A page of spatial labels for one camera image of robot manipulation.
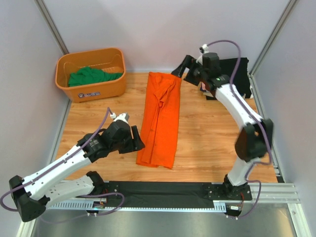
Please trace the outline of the orange t shirt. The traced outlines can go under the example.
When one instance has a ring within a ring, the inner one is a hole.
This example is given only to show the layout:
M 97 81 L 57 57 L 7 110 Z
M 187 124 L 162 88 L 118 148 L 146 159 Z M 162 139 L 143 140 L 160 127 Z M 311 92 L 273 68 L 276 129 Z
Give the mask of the orange t shirt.
M 137 165 L 173 167 L 178 141 L 181 81 L 171 74 L 149 73 L 140 134 L 145 148 L 137 153 Z

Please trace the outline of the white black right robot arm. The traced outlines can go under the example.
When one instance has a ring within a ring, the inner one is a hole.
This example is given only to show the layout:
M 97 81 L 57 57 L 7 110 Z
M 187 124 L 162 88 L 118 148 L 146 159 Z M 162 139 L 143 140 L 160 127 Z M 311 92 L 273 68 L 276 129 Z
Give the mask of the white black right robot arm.
M 181 78 L 186 69 L 189 71 L 184 81 L 195 86 L 203 82 L 239 127 L 235 142 L 236 161 L 217 190 L 219 195 L 234 199 L 246 191 L 250 172 L 271 150 L 274 124 L 271 119 L 258 115 L 239 94 L 231 78 L 221 72 L 217 53 L 203 53 L 198 59 L 186 55 L 172 75 Z

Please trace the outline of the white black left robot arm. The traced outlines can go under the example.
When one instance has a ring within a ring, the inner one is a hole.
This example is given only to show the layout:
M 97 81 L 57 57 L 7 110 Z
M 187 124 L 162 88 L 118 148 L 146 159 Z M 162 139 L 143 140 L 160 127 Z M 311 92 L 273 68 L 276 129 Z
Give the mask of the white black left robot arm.
M 99 198 L 104 186 L 96 171 L 66 183 L 62 183 L 62 180 L 111 152 L 126 154 L 144 147 L 137 126 L 130 126 L 119 119 L 107 128 L 86 134 L 62 157 L 42 170 L 27 177 L 13 176 L 9 180 L 9 187 L 22 221 L 32 221 L 49 207 L 69 198 L 85 195 Z

